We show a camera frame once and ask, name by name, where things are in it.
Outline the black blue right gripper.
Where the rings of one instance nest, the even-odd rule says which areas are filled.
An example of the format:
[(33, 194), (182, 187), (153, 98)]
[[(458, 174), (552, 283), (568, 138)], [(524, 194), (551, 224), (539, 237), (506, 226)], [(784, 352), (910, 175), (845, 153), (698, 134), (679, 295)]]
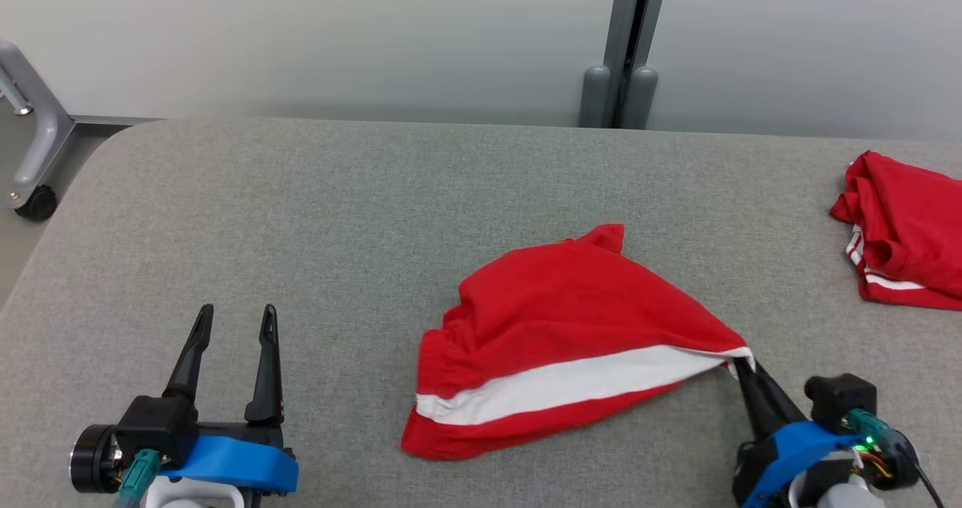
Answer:
[(808, 420), (760, 361), (752, 365), (748, 358), (739, 357), (732, 365), (756, 439), (737, 450), (733, 473), (735, 504), (797, 507), (791, 484), (833, 453), (853, 458), (853, 449), (863, 439), (836, 435)]

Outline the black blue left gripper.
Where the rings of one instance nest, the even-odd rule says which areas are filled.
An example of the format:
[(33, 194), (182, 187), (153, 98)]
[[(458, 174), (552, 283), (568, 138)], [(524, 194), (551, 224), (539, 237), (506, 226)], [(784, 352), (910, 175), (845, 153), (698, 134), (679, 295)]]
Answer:
[[(210, 342), (213, 304), (203, 305), (183, 344), (162, 396), (195, 402), (201, 361)], [(162, 468), (162, 476), (251, 488), (265, 494), (294, 494), (299, 464), (286, 447), (284, 392), (277, 310), (265, 306), (259, 330), (260, 358), (245, 422), (200, 422), (199, 437), (186, 463)]]

